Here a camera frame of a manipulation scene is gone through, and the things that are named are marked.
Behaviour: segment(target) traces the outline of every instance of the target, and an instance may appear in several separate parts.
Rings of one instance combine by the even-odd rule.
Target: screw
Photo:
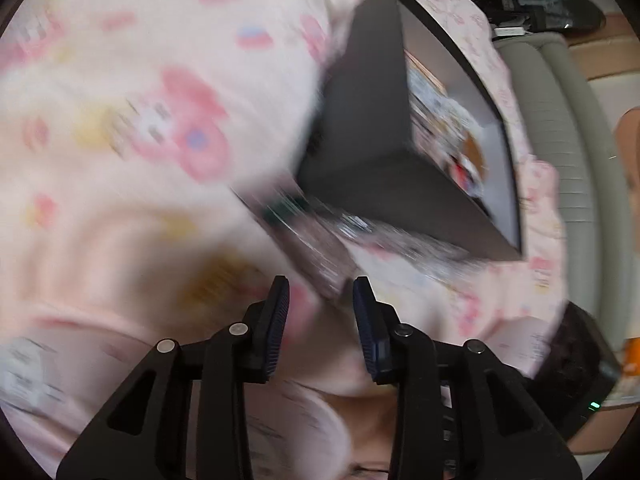
[[[411,325],[407,325],[406,323],[400,323],[396,326],[394,332],[396,332],[396,334],[401,337],[408,337],[412,333],[414,333],[414,328]]]
[[[485,348],[486,346],[484,346],[484,343],[482,341],[478,341],[478,339],[470,339],[466,342],[466,349],[474,354],[481,354],[484,352]]]
[[[247,332],[249,332],[249,327],[244,323],[233,323],[233,325],[229,327],[229,333],[231,335],[244,335]]]
[[[167,354],[174,348],[175,342],[171,341],[170,339],[162,339],[162,341],[156,345],[156,350],[158,350],[161,354]]]

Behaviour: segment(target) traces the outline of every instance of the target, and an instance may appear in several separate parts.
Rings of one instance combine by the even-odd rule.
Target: gray chair
[[[569,298],[592,314],[614,350],[632,308],[633,231],[622,165],[600,104],[560,34],[494,43],[538,158],[558,169]]]

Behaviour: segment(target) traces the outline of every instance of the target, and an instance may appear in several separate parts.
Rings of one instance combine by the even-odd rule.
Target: metal bolt
[[[470,339],[466,342],[466,348],[474,354],[481,354],[484,352],[486,346],[484,346],[482,341],[478,341],[478,339]]]
[[[162,339],[162,341],[156,345],[156,349],[161,354],[167,354],[174,348],[175,348],[175,342],[171,341],[170,339]]]
[[[247,332],[249,332],[249,327],[244,323],[233,323],[233,325],[229,327],[229,333],[231,335],[244,335]]]
[[[412,333],[414,333],[414,328],[411,325],[407,325],[406,323],[400,323],[396,326],[394,332],[396,332],[396,334],[399,336],[408,337]]]

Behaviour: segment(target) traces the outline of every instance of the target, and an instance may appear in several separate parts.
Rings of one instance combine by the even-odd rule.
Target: black box
[[[483,128],[487,215],[433,161],[415,151],[404,50]],[[454,41],[415,0],[364,0],[298,168],[309,196],[330,207],[466,249],[519,260],[520,208],[504,121]]]

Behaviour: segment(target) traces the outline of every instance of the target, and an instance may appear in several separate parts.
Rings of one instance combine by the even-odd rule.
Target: open box
[[[415,149],[404,50],[482,126],[482,201]],[[454,41],[415,0],[364,0],[332,67],[300,163],[304,193],[331,208],[429,235],[492,260],[522,256],[520,208],[504,121]]]

